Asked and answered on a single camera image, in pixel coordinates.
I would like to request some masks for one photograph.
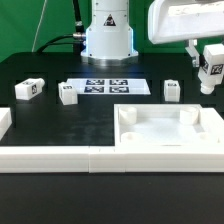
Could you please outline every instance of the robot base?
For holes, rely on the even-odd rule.
[[[94,57],[88,57],[81,55],[81,60],[83,63],[88,63],[92,65],[99,65],[99,66],[122,66],[127,64],[135,64],[138,62],[138,52],[134,53],[132,56],[128,58],[122,59],[100,59]]]

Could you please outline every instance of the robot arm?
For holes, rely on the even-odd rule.
[[[149,40],[154,44],[185,41],[193,66],[199,67],[196,40],[224,35],[223,11],[224,1],[155,0],[148,14]],[[206,45],[204,57],[198,77],[202,82],[201,92],[211,94],[223,79],[224,46]]]

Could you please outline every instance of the small white block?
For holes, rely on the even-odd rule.
[[[123,106],[119,108],[119,121],[121,124],[133,125],[137,122],[137,109],[135,107]]]
[[[198,123],[198,115],[198,108],[185,106],[180,109],[180,123],[184,125],[195,125]]]
[[[0,140],[12,124],[10,108],[0,108]]]
[[[78,104],[76,89],[65,82],[58,84],[59,97],[63,105]]]
[[[164,82],[165,101],[179,102],[180,101],[180,85],[175,80],[165,80]]]
[[[44,84],[43,79],[27,79],[15,85],[16,99],[30,100],[42,92]]]

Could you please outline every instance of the black table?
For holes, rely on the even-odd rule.
[[[114,104],[165,104],[163,82],[178,80],[181,101],[214,107],[224,116],[223,85],[200,93],[197,70],[184,54],[147,54],[139,63],[102,68],[83,65],[70,53],[19,53],[0,64],[0,106],[13,125],[1,146],[113,146]],[[43,78],[43,93],[15,99],[14,85]],[[67,78],[145,78],[149,96],[79,95],[63,106],[57,84]],[[224,222],[224,175],[216,173],[0,174],[0,223]]]

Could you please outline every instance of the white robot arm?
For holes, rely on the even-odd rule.
[[[199,67],[198,38],[224,35],[224,1],[155,0],[149,8],[148,36],[154,44],[186,41],[186,50]],[[224,46],[207,45],[205,64],[200,67],[201,92],[211,94],[224,73]]]
[[[92,0],[92,23],[86,30],[82,61],[96,65],[122,65],[137,61],[129,0]]]

